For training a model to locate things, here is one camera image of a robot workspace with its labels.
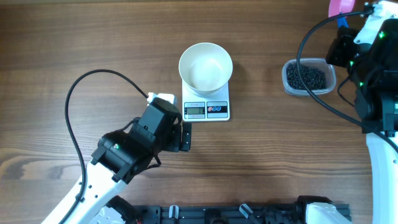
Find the pink scoop blue handle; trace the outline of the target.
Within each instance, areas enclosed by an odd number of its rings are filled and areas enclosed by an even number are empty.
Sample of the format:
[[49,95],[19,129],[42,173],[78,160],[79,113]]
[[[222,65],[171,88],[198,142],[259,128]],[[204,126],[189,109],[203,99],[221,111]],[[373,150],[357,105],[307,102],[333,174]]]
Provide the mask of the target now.
[[[355,0],[330,0],[328,17],[351,12],[354,8]],[[345,17],[337,19],[338,28],[348,27]]]

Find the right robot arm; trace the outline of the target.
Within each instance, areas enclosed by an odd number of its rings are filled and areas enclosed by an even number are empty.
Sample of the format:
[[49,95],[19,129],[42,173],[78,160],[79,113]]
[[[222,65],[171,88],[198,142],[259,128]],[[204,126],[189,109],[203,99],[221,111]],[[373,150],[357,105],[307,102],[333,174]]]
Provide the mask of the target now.
[[354,108],[361,119],[373,176],[373,223],[397,223],[397,3],[367,4],[361,30],[342,15],[353,1],[331,1],[338,33],[327,63],[348,70],[356,86]]

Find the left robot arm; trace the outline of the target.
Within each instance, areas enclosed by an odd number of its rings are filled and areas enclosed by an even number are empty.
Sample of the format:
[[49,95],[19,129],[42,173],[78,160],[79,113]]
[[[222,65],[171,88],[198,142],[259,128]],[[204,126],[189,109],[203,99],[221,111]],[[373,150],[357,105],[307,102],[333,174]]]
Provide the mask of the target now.
[[161,151],[189,151],[192,125],[178,108],[154,98],[126,132],[105,134],[86,165],[85,176],[52,210],[44,223],[142,223],[142,215],[119,196],[128,183],[145,170],[159,167]]

